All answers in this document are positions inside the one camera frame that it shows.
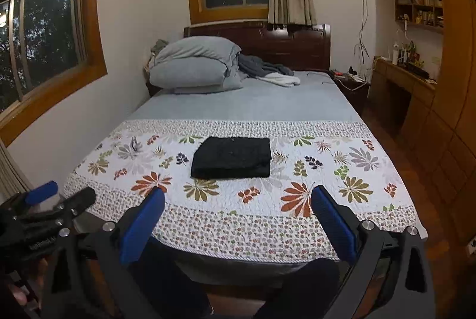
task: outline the wooden floor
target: wooden floor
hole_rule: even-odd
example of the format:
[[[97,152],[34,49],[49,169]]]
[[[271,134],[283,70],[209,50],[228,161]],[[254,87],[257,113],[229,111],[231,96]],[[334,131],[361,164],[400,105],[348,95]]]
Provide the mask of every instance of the wooden floor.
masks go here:
[[[428,231],[425,248],[433,273],[437,318],[446,319],[457,286],[464,283],[465,271],[469,267],[465,249],[458,243],[451,219],[423,169],[411,154],[405,154],[370,110],[364,111],[362,119],[397,168]],[[248,292],[242,287],[206,286],[206,289],[216,312],[221,314],[251,316],[266,298],[266,294],[260,293],[259,289],[246,289]]]

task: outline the metal screw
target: metal screw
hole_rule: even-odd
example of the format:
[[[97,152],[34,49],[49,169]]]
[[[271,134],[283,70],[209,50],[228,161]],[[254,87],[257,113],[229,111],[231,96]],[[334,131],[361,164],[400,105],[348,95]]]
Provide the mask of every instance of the metal screw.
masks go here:
[[[372,230],[373,228],[375,228],[375,224],[372,221],[370,221],[369,219],[366,219],[366,220],[362,221],[362,226],[366,230]]]
[[[61,237],[67,237],[70,235],[70,230],[68,228],[63,228],[59,231]]]
[[[418,234],[418,229],[415,228],[414,226],[409,226],[406,228],[406,231],[410,233],[412,236],[416,236]]]
[[[105,232],[110,232],[116,227],[116,224],[113,223],[112,221],[105,222],[102,226],[102,230]]]

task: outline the wall outlet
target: wall outlet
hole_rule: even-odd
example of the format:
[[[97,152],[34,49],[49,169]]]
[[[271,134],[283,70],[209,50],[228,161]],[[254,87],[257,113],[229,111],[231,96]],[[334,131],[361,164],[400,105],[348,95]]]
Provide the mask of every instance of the wall outlet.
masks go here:
[[[472,255],[474,252],[476,252],[476,236],[474,236],[470,242],[468,242],[468,245],[466,245],[468,255]]]

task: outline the white towel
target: white towel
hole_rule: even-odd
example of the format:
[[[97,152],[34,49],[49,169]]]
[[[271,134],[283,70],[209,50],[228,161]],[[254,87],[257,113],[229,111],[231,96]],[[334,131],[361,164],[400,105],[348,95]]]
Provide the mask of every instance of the white towel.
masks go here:
[[[258,77],[258,80],[267,81],[268,83],[273,83],[280,85],[282,87],[294,87],[295,85],[301,84],[301,80],[299,80],[296,76],[287,76],[282,75],[281,73],[272,72],[266,75],[265,77]]]

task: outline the blue gripper pad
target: blue gripper pad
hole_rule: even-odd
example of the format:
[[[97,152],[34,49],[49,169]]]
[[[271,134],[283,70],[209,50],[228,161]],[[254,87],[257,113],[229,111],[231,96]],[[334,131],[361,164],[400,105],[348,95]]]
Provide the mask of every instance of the blue gripper pad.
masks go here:
[[[139,208],[134,221],[122,237],[120,261],[125,265],[139,260],[148,239],[152,235],[152,230],[164,211],[164,192],[155,188],[140,204]]]
[[[338,205],[322,185],[313,188],[311,207],[339,258],[353,265],[358,251],[358,218],[347,206]]]
[[[49,197],[54,196],[58,192],[58,184],[55,181],[50,181],[37,187],[36,189],[30,190],[25,197],[25,203],[27,205],[36,205]]]

